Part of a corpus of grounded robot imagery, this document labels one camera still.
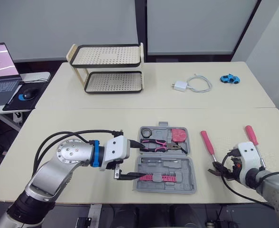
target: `wire cutter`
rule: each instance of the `wire cutter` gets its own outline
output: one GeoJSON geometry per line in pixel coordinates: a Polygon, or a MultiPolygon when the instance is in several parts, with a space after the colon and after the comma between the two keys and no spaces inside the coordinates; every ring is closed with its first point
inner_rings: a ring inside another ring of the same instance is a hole
{"type": "Polygon", "coordinates": [[[161,145],[161,147],[157,148],[140,148],[141,151],[145,152],[166,152],[167,150],[180,150],[181,147],[179,145],[173,143],[167,143],[165,140],[158,140],[158,139],[141,139],[141,143],[155,143],[161,145]]]}

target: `screwdriver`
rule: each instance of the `screwdriver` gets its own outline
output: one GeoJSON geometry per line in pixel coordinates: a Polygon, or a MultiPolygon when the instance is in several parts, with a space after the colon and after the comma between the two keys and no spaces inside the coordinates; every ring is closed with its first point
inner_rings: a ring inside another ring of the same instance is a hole
{"type": "Polygon", "coordinates": [[[216,157],[215,157],[215,153],[214,153],[214,148],[208,138],[207,132],[206,131],[201,131],[201,136],[203,138],[203,141],[205,143],[205,146],[208,150],[208,152],[211,154],[211,156],[213,157],[214,161],[217,162],[216,157]]]}
{"type": "Polygon", "coordinates": [[[259,148],[258,148],[259,143],[258,143],[257,137],[255,136],[253,128],[250,125],[247,125],[245,127],[245,131],[247,133],[247,136],[248,136],[249,140],[253,143],[253,145],[257,149],[257,152],[258,152],[259,157],[260,157],[261,165],[264,166],[264,168],[266,168],[265,162],[264,162],[264,160],[263,160],[263,158],[260,154],[259,148]]]}
{"type": "Polygon", "coordinates": [[[145,163],[152,163],[152,162],[174,162],[174,163],[178,163],[178,161],[172,161],[172,160],[146,160],[146,159],[141,159],[141,162],[145,162],[145,163]]]}

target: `laptop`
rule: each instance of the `laptop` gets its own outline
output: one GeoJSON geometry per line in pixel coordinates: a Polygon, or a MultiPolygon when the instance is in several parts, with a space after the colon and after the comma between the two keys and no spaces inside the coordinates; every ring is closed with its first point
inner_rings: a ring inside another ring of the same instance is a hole
{"type": "Polygon", "coordinates": [[[10,100],[20,81],[21,77],[5,43],[0,43],[0,105],[10,100]]]}

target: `perforated tray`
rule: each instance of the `perforated tray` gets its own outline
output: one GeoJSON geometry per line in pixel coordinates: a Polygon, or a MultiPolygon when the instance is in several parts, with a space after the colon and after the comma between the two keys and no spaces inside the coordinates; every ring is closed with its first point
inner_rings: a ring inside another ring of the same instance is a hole
{"type": "Polygon", "coordinates": [[[139,93],[142,90],[141,76],[140,71],[92,72],[84,90],[89,94],[139,93]]]}
{"type": "Polygon", "coordinates": [[[75,68],[138,67],[140,45],[80,45],[70,64],[75,68]]]}

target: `pink tape measure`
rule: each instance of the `pink tape measure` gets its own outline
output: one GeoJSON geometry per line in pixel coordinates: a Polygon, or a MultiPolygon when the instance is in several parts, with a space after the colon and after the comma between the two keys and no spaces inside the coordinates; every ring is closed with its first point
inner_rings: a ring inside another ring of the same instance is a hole
{"type": "Polygon", "coordinates": [[[172,141],[183,143],[187,138],[187,133],[183,129],[172,129],[172,141]]]}

